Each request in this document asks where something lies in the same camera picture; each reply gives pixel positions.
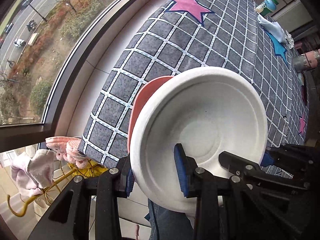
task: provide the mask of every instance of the white paper plate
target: white paper plate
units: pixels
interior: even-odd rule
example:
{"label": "white paper plate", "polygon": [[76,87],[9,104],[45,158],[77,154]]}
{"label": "white paper plate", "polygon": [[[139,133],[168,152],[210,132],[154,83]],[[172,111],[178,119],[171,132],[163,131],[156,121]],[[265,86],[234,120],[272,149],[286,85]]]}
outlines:
{"label": "white paper plate", "polygon": [[267,142],[262,101],[243,77],[220,67],[187,70],[147,101],[132,132],[131,167],[143,193],[177,212],[194,212],[196,199],[180,190],[176,143],[212,174],[229,178],[218,155],[228,151],[260,163]]}

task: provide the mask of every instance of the jeans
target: jeans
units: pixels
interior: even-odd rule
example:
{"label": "jeans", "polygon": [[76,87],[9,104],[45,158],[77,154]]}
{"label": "jeans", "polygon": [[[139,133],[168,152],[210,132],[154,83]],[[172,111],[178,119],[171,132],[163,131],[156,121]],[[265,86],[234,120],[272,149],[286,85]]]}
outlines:
{"label": "jeans", "polygon": [[151,235],[149,240],[192,240],[193,229],[185,213],[160,207],[148,199]]}

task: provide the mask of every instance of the bottle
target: bottle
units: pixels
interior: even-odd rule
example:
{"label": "bottle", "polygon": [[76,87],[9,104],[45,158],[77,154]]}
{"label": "bottle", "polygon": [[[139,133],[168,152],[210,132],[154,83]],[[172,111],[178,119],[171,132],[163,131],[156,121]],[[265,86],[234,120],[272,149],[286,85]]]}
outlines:
{"label": "bottle", "polygon": [[274,12],[278,4],[277,0],[264,0],[255,11],[265,17],[268,13]]}

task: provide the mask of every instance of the motorcycle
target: motorcycle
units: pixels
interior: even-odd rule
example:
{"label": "motorcycle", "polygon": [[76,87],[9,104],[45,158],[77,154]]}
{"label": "motorcycle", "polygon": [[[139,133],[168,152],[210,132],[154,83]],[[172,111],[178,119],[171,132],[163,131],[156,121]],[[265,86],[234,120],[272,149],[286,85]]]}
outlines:
{"label": "motorcycle", "polygon": [[19,38],[16,38],[13,42],[13,44],[16,46],[16,47],[24,47],[26,45],[26,42],[22,39],[19,39]]}
{"label": "motorcycle", "polygon": [[37,23],[34,20],[30,20],[30,22],[28,22],[26,26],[28,28],[28,31],[31,32],[36,29]]}

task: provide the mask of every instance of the table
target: table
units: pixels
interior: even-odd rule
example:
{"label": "table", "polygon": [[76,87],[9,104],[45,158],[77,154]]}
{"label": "table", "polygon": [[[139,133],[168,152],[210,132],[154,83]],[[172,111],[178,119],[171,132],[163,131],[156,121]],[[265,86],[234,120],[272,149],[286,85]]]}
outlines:
{"label": "table", "polygon": [[[84,130],[79,151],[107,167],[127,153],[134,98],[153,78],[201,66],[230,69],[252,84],[265,106],[267,147],[303,144],[308,104],[291,59],[284,59],[257,23],[252,0],[168,0],[144,23],[108,76]],[[276,171],[281,176],[289,176]]]}

